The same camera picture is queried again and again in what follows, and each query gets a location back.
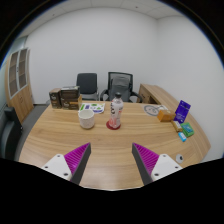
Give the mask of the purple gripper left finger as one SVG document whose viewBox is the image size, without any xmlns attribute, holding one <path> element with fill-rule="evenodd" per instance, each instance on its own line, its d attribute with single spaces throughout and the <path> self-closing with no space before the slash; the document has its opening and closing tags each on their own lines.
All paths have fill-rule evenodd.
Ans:
<svg viewBox="0 0 224 224">
<path fill-rule="evenodd" d="M 42 169 L 79 185 L 90 154 L 91 144 L 86 143 L 65 155 L 56 154 Z"/>
</svg>

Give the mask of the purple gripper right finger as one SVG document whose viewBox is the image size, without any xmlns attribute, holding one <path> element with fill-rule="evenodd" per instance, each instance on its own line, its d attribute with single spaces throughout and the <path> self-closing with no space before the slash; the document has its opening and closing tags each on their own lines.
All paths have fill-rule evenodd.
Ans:
<svg viewBox="0 0 224 224">
<path fill-rule="evenodd" d="M 169 155 L 158 155 L 137 143 L 132 144 L 132 154 L 144 185 L 182 169 Z"/>
</svg>

